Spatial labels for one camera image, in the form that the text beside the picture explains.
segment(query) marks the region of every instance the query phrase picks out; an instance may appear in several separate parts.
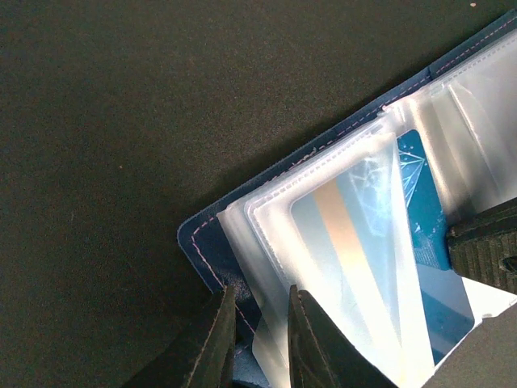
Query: black felt surface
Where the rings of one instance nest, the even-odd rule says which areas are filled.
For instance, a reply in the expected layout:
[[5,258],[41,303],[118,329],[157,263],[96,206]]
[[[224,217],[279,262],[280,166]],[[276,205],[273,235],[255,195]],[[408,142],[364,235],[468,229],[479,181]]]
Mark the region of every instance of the black felt surface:
[[0,385],[126,381],[208,300],[183,219],[515,5],[2,2]]

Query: card design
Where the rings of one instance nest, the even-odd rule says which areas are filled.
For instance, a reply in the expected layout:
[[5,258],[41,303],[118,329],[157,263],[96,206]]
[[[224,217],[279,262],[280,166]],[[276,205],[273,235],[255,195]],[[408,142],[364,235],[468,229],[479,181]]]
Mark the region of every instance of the card design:
[[395,349],[400,348],[400,323],[393,156],[394,148],[388,146],[365,158],[297,200],[291,214],[327,284],[340,290],[343,299],[355,301],[359,311],[351,314],[360,313],[374,344]]
[[420,135],[409,131],[397,142],[424,314],[437,364],[472,330],[474,317],[463,281],[451,270],[447,222]]

